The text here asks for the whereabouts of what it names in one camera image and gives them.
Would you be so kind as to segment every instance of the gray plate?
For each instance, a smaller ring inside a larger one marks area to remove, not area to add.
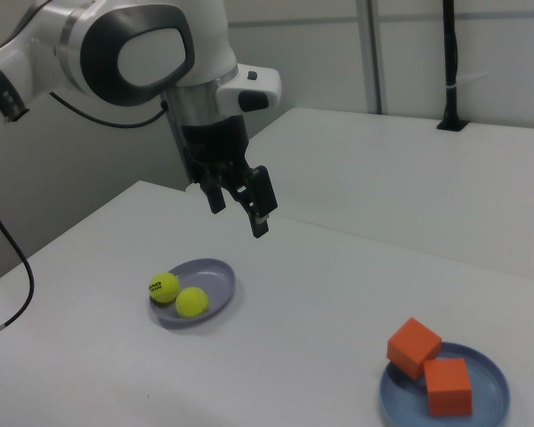
[[[199,323],[217,314],[230,301],[235,292],[235,273],[223,261],[202,259],[185,262],[170,270],[178,277],[180,288],[199,287],[209,299],[209,308],[206,312],[194,318],[182,318],[176,311],[172,302],[168,305],[159,305],[150,298],[150,306],[166,326],[189,326]]]

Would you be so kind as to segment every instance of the black cable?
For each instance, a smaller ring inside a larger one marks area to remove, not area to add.
[[[153,118],[150,118],[150,119],[148,119],[148,120],[146,120],[144,122],[135,123],[135,124],[132,124],[132,125],[120,125],[120,124],[117,124],[117,123],[106,122],[104,120],[100,120],[99,118],[96,118],[96,117],[93,117],[93,116],[89,116],[87,113],[84,113],[83,111],[80,111],[79,109],[76,109],[71,104],[69,104],[67,101],[63,100],[60,97],[60,95],[58,95],[57,93],[51,92],[50,95],[52,95],[52,98],[54,98],[61,105],[63,105],[64,107],[67,107],[68,109],[70,109],[74,113],[77,113],[79,116],[81,116],[83,118],[86,118],[87,120],[91,120],[92,122],[97,123],[99,125],[108,126],[108,127],[115,127],[117,129],[137,129],[139,127],[144,127],[144,126],[147,126],[147,125],[151,125],[154,122],[156,122],[158,119],[160,119],[168,111],[168,104],[166,104],[165,101],[162,101],[160,103],[160,107],[162,107],[162,110],[160,110],[158,112],[158,114],[156,114]]]
[[[26,267],[26,272],[28,273],[28,279],[29,279],[29,292],[28,292],[28,298],[26,298],[26,301],[24,302],[24,305],[21,306],[21,308],[18,310],[16,314],[14,314],[10,319],[8,319],[3,325],[0,326],[0,331],[4,328],[11,325],[14,321],[16,321],[17,318],[19,318],[22,313],[26,310],[26,308],[29,306],[29,303],[32,301],[32,298],[34,297],[34,273],[32,272],[32,268],[29,266],[28,258],[24,255],[24,253],[21,251],[20,247],[16,243],[16,241],[13,239],[13,237],[10,235],[6,227],[2,224],[0,221],[0,231],[2,231],[2,234],[8,239],[8,242],[10,242],[10,245],[12,245],[14,251],[16,251],[16,254],[20,257],[22,263],[24,264],[24,267]]]

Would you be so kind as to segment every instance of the foam block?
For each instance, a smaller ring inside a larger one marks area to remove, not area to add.
[[[441,351],[441,337],[410,318],[388,341],[387,358],[412,380],[424,372],[424,362]]]
[[[427,360],[425,383],[432,416],[473,413],[473,390],[464,359]]]

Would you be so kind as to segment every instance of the white wall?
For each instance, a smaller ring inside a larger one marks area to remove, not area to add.
[[[283,81],[279,108],[246,116],[250,136],[294,107],[368,112],[355,0],[225,5],[238,61],[276,68]]]
[[[293,107],[368,111],[357,1],[225,0],[239,62],[276,68],[283,80],[279,108],[247,116],[250,136]],[[32,3],[0,1],[0,43]],[[157,101],[119,109],[63,96],[119,123],[159,109]],[[0,132],[0,216],[27,255],[138,180],[177,189],[188,183],[165,119],[141,130],[108,129],[46,97]],[[0,234],[0,277],[18,262]]]
[[[0,1],[0,44],[33,0]],[[158,102],[121,109],[64,93],[93,115],[134,123]],[[177,189],[184,177],[162,118],[150,127],[119,131],[85,121],[45,97],[0,132],[0,217],[27,255],[58,237],[138,180]],[[0,234],[0,277],[19,263]]]
[[[442,1],[377,0],[384,113],[441,118]],[[534,127],[534,0],[457,0],[459,115]]]

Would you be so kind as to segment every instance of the orange cube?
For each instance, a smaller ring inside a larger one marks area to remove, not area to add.
[[[432,416],[473,413],[473,390],[464,359],[427,360],[425,382]]]
[[[424,362],[441,351],[441,337],[410,318],[388,341],[387,358],[412,380],[424,372]]]

